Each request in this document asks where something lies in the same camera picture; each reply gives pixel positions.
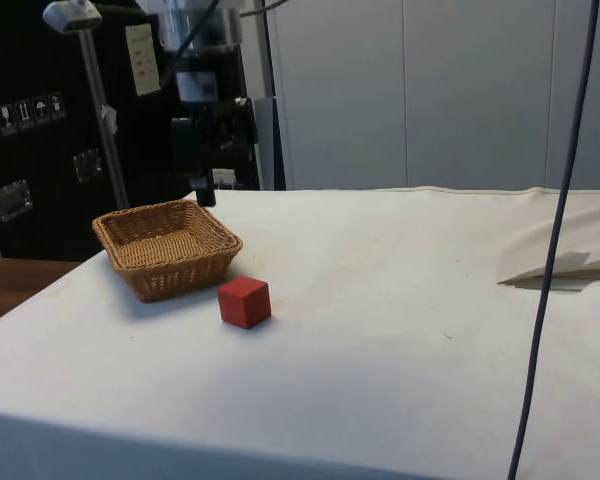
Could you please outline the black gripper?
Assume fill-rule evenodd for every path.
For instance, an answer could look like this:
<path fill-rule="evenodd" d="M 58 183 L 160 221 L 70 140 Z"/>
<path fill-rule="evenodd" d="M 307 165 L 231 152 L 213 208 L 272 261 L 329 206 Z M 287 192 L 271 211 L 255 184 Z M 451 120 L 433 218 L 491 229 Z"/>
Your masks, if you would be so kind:
<path fill-rule="evenodd" d="M 187 104 L 187 113 L 192 124 L 195 169 L 191 187 L 201 207 L 214 207 L 216 195 L 212 168 L 212 149 L 208 146 L 226 146 L 231 142 L 227 127 L 230 100 L 194 102 Z"/>

